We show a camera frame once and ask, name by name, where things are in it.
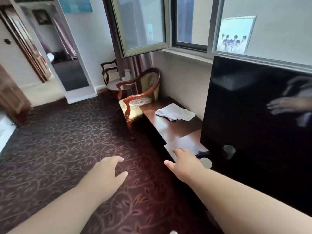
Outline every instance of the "floral carpet pattern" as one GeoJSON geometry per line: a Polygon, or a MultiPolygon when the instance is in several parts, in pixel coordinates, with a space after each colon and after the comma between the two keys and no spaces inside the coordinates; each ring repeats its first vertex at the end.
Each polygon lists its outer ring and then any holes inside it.
{"type": "Polygon", "coordinates": [[[170,171],[142,133],[132,140],[117,100],[108,94],[67,105],[35,107],[1,154],[0,234],[78,184],[106,156],[128,171],[115,195],[93,213],[82,233],[207,233],[174,189],[170,171]]]}

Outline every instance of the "window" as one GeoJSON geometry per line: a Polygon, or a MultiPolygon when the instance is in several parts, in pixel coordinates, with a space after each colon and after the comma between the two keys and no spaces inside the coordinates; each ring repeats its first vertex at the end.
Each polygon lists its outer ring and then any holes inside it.
{"type": "Polygon", "coordinates": [[[169,0],[111,0],[124,57],[170,46],[169,0]]]}
{"type": "Polygon", "coordinates": [[[172,45],[312,70],[311,0],[171,0],[172,45]]]}
{"type": "Polygon", "coordinates": [[[207,51],[213,0],[171,0],[172,45],[207,51]]]}

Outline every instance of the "tv screen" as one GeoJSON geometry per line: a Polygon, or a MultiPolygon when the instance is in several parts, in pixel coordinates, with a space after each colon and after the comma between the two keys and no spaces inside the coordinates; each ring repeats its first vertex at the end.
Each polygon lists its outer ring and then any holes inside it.
{"type": "Polygon", "coordinates": [[[201,143],[226,175],[311,215],[311,115],[312,75],[215,56],[201,143]]]}

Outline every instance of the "blue poster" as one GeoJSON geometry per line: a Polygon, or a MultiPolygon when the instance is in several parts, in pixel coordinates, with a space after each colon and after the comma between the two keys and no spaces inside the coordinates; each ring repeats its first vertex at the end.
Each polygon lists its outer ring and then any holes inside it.
{"type": "Polygon", "coordinates": [[[92,12],[90,0],[59,0],[64,13],[92,12]]]}

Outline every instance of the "floral seat cushion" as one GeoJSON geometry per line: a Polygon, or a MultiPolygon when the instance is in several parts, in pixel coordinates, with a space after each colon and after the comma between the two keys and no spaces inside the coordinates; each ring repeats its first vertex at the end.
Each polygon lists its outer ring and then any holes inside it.
{"type": "MultiPolygon", "coordinates": [[[[150,97],[144,97],[144,98],[139,98],[139,99],[134,99],[129,103],[130,106],[130,115],[129,115],[129,119],[133,120],[135,118],[138,118],[140,116],[143,115],[143,112],[140,109],[141,105],[144,104],[148,104],[151,102],[151,98],[150,97]]],[[[123,100],[119,101],[119,105],[121,107],[122,112],[125,114],[126,110],[127,110],[127,106],[126,104],[123,102],[123,100]]]]}

